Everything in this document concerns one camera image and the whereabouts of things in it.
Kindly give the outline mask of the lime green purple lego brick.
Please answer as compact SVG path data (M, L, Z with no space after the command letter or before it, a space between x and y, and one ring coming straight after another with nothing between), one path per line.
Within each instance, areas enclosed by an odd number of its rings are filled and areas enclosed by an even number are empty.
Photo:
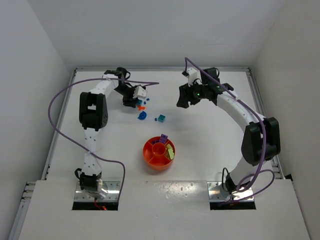
M174 150L173 149L168 149L167 150L167 156L168 156L168 158L170 159L170 160L173 160L174 159L174 157L175 157L175 153L174 153Z

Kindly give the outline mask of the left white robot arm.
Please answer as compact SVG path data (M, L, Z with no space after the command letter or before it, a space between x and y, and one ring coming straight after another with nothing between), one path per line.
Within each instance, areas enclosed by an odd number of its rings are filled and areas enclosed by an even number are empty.
M108 123L107 97L112 91L122 95L122 104L135 108L138 104L138 91L145 92L140 85L127 82L131 73L123 67L106 70L102 80L90 91L82 92L79 97L79 122L84 129L84 163L81 168L79 185L81 190L98 199L102 193L102 168L93 154L98 150L98 140Z

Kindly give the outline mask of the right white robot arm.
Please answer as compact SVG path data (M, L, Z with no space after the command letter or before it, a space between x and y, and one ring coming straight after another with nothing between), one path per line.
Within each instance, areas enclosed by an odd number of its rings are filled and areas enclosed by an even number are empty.
M177 107L187 109L201 100L208 100L224 110L243 130L242 157L227 174L223 186L229 193L247 190L257 179L263 164L281 151L278 120L252 110L230 84L220 82L215 67L205 70L190 67L182 75L187 78L187 83L179 87Z

